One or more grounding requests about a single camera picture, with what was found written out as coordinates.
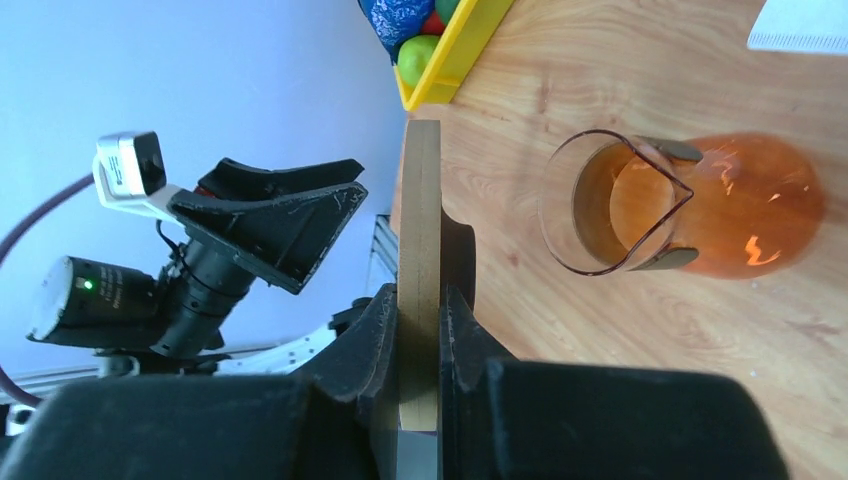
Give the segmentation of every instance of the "wooden tabletop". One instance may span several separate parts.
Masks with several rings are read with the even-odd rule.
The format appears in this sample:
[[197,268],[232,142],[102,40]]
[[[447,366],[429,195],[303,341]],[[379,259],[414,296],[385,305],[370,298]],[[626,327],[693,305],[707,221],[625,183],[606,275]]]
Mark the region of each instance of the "wooden tabletop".
[[[444,208],[477,234],[475,315],[513,353],[729,375],[797,478],[848,478],[848,58],[748,51],[763,3],[516,0],[453,104],[412,117],[442,121]],[[747,281],[571,274],[536,201],[557,146],[593,127],[795,144],[828,196],[810,254]]]

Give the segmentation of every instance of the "white wall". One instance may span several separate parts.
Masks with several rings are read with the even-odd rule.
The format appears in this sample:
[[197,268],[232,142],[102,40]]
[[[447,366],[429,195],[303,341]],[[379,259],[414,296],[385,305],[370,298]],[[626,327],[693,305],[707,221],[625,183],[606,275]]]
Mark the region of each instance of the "white wall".
[[[156,130],[170,182],[188,188],[223,156],[365,165],[367,203],[312,282],[293,297],[257,281],[225,323],[230,346],[299,336],[363,293],[403,128],[356,0],[0,2],[0,232],[87,173],[96,139],[121,130]],[[0,364],[12,374],[92,363],[24,339],[30,299],[63,254],[155,275],[167,248],[152,221],[100,207],[93,189],[43,220],[0,269]]]

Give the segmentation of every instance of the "yellow box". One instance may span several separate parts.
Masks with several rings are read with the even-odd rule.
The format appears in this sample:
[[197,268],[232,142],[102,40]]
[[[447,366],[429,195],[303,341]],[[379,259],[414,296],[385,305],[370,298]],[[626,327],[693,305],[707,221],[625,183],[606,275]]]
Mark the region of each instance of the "yellow box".
[[460,1],[415,89],[403,83],[395,66],[403,108],[411,112],[422,103],[450,103],[513,1]]

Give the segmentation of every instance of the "green fruit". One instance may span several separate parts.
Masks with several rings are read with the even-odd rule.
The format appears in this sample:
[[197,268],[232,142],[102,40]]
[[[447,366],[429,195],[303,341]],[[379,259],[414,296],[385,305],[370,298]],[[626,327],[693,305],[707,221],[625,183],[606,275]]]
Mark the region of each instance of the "green fruit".
[[436,0],[436,13],[439,14],[439,19],[443,24],[447,25],[453,17],[453,12],[456,11],[456,6],[460,0]]
[[412,88],[418,85],[438,44],[436,35],[418,35],[403,42],[398,52],[398,72],[403,83]]

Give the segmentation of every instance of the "blue plastic package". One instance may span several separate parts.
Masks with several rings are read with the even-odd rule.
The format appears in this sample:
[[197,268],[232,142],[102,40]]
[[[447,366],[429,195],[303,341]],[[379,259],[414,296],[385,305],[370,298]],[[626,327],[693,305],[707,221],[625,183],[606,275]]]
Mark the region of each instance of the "blue plastic package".
[[359,7],[395,64],[400,46],[421,32],[436,0],[359,0]]

